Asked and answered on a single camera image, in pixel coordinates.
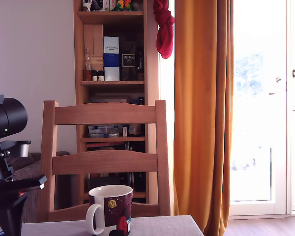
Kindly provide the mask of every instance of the chair backrest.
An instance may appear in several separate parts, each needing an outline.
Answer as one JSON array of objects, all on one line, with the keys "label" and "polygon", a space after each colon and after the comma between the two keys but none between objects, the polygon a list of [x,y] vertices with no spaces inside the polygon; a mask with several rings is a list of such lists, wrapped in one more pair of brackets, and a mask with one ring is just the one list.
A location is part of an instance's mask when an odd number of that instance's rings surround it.
[{"label": "chair backrest", "polygon": [[[155,123],[157,153],[127,150],[99,150],[56,156],[57,125]],[[55,175],[158,172],[158,204],[133,203],[132,217],[170,215],[169,169],[165,101],[155,106],[126,103],[89,103],[59,107],[55,101],[44,102],[41,144],[41,172],[47,177],[40,191],[38,221],[83,220],[88,204],[54,210]]]}]

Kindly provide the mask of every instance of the black camera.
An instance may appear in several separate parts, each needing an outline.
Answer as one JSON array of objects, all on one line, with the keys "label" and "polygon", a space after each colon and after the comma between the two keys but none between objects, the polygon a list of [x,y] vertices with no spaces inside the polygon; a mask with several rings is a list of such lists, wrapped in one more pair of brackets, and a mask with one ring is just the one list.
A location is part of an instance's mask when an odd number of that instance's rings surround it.
[{"label": "black camera", "polygon": [[[28,122],[27,112],[21,102],[0,95],[0,138],[21,132]],[[6,236],[20,236],[23,209],[28,192],[42,189],[47,178],[28,178],[13,181],[13,167],[8,157],[26,157],[30,141],[0,142],[0,227]]]}]

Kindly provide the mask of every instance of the bottle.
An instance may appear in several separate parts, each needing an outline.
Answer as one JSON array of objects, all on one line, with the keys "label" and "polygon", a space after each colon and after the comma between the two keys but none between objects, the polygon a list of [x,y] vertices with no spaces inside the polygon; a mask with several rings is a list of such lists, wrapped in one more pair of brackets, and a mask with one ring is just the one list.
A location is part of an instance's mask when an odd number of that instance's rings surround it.
[{"label": "bottle", "polygon": [[83,70],[83,81],[92,81],[92,73],[90,69],[90,60],[89,60],[89,49],[86,48],[85,50],[85,57],[84,57],[84,70]]},{"label": "bottle", "polygon": [[143,59],[143,48],[138,48],[138,67],[137,67],[137,80],[144,80],[144,59]]}]

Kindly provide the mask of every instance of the mug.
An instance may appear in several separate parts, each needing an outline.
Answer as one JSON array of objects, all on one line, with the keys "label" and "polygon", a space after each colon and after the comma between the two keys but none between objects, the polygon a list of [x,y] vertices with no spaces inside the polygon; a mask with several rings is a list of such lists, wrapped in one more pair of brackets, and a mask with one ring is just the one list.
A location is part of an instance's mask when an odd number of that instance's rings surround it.
[{"label": "mug", "polygon": [[85,219],[87,231],[100,236],[129,235],[132,191],[125,185],[107,185],[90,190],[91,206]]}]

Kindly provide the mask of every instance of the table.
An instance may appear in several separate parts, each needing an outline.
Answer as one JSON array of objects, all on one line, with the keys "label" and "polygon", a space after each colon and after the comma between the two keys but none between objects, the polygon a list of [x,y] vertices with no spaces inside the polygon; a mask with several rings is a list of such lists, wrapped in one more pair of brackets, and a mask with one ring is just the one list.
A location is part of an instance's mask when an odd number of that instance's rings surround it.
[{"label": "table", "polygon": [[[30,223],[22,236],[90,236],[84,221]],[[203,236],[190,215],[131,219],[129,236]]]}]

